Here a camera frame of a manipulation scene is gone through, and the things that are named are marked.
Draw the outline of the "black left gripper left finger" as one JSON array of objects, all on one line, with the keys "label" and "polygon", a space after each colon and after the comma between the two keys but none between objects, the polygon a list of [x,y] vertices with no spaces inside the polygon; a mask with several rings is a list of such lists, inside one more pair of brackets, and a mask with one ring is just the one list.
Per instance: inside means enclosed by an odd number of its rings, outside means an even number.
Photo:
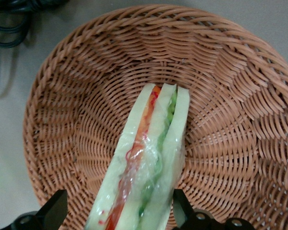
[{"label": "black left gripper left finger", "polygon": [[58,190],[35,214],[18,217],[9,230],[58,230],[68,214],[67,191]]}]

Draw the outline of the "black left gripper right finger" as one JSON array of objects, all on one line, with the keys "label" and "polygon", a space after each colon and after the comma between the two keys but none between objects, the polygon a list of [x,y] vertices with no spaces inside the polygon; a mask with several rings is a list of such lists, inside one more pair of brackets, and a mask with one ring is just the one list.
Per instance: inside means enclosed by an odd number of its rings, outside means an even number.
[{"label": "black left gripper right finger", "polygon": [[252,224],[241,218],[229,218],[218,222],[207,211],[193,209],[185,193],[175,189],[173,193],[173,214],[175,230],[251,230]]}]

